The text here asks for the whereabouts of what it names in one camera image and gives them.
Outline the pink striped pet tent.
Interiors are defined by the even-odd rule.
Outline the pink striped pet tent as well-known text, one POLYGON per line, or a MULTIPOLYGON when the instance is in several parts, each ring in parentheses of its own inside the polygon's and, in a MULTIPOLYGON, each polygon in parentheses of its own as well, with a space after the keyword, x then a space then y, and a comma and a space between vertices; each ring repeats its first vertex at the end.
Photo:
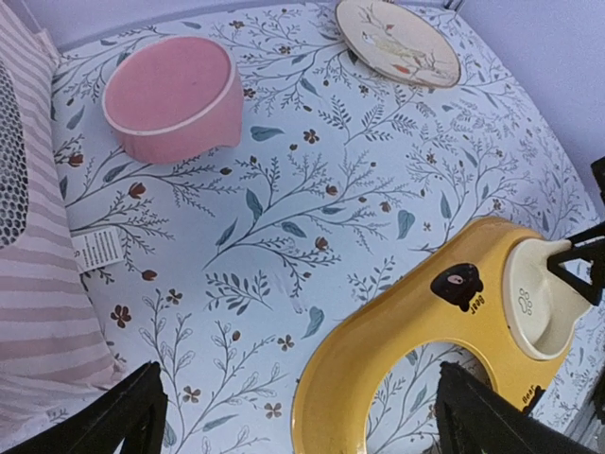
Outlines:
POLYGON ((80 282, 55 166, 57 52, 1 9, 1 429, 111 387, 119 369, 80 282))

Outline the cream pet bowl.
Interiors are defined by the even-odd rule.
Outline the cream pet bowl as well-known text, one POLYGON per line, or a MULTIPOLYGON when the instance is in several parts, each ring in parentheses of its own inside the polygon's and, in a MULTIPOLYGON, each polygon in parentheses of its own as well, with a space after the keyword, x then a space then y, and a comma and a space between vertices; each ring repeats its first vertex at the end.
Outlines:
POLYGON ((517 346, 530 358, 553 360, 571 344, 577 321, 592 305, 547 268, 571 249, 569 240, 529 238, 510 252, 503 274, 503 307, 517 346))

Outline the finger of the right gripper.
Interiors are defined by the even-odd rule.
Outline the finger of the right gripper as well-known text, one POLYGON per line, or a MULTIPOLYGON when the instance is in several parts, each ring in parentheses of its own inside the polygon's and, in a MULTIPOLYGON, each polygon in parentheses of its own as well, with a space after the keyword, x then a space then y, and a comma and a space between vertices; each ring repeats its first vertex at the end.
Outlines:
POLYGON ((547 269, 592 306, 599 306, 604 292, 604 222, 566 239, 562 252, 551 254, 547 269))

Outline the yellow bowl stand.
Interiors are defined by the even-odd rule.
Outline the yellow bowl stand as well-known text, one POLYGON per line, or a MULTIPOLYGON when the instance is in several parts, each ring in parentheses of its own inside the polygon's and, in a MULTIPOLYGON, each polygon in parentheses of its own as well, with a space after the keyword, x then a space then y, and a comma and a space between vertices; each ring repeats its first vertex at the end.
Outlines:
POLYGON ((548 361, 516 344, 503 307, 512 249, 538 233, 501 218, 471 222, 403 279, 335 328, 308 361, 295 394, 298 453, 363 453, 373 397, 405 355, 431 342, 461 346, 485 368, 493 390, 528 412, 561 368, 571 344, 548 361))

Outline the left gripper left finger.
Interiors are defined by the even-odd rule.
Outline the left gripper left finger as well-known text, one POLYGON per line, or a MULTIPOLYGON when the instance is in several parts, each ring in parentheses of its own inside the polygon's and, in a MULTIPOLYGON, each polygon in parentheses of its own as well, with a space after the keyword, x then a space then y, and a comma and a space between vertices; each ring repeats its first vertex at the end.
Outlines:
POLYGON ((159 453, 166 412, 160 364, 148 362, 84 410, 9 452, 159 453))

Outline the pink pet bowl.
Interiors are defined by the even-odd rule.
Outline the pink pet bowl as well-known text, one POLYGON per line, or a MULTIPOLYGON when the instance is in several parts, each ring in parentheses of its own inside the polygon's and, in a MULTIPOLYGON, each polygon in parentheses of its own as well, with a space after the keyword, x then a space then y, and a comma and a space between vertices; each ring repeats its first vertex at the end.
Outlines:
POLYGON ((119 144, 145 164, 173 164, 238 146, 243 105, 233 57, 197 36, 161 39, 126 57, 101 101, 119 144))

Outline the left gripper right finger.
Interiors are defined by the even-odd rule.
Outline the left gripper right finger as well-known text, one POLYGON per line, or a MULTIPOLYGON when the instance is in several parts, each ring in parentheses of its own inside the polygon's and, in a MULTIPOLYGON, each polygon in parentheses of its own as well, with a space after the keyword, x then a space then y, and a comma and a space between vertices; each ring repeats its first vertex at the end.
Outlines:
POLYGON ((443 453, 557 454, 592 451, 524 415, 456 363, 441 364, 435 409, 443 453))

